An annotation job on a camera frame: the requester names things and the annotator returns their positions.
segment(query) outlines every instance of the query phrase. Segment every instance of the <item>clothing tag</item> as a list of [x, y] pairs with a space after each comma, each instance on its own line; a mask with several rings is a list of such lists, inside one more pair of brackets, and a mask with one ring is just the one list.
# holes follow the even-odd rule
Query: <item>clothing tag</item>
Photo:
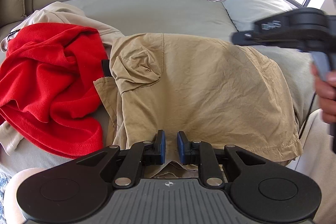
[[9, 40], [13, 35], [15, 35], [19, 30], [21, 29], [17, 29], [17, 30], [14, 30], [12, 32], [9, 33], [9, 35], [7, 36], [7, 40]]
[[110, 60], [109, 59], [102, 60], [101, 66], [103, 68], [104, 77], [112, 77], [112, 74], [110, 71]]

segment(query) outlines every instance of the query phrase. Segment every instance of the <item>person's leg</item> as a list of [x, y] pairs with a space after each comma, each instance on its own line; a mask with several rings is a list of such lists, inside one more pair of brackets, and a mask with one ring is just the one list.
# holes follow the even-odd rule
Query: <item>person's leg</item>
[[311, 177], [321, 188], [315, 223], [336, 224], [336, 155], [331, 150], [329, 125], [322, 121], [321, 113], [318, 109], [309, 116], [301, 138], [303, 155], [288, 167]]
[[7, 224], [22, 224], [26, 221], [16, 201], [16, 191], [20, 184], [28, 177], [44, 171], [44, 168], [30, 168], [14, 175], [6, 186], [3, 209]]

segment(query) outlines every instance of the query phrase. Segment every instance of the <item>blue patterned rug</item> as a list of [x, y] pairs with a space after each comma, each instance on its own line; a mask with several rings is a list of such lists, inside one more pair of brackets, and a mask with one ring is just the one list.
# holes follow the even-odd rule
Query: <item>blue patterned rug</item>
[[0, 224], [6, 224], [6, 220], [3, 214], [3, 195], [9, 179], [1, 175], [0, 173]]

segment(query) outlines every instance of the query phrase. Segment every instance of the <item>white wall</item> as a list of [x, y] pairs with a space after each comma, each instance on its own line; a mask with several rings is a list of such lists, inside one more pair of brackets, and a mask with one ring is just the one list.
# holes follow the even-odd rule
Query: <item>white wall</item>
[[336, 15], [336, 8], [333, 0], [325, 0], [322, 4], [321, 10], [325, 11], [329, 15]]

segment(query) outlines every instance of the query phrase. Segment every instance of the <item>red garment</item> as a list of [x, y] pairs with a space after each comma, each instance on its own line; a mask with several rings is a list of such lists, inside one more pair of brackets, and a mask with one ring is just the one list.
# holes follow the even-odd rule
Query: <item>red garment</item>
[[50, 153], [76, 158], [102, 148], [92, 117], [101, 104], [93, 81], [107, 59], [96, 29], [63, 23], [24, 27], [0, 67], [0, 115]]

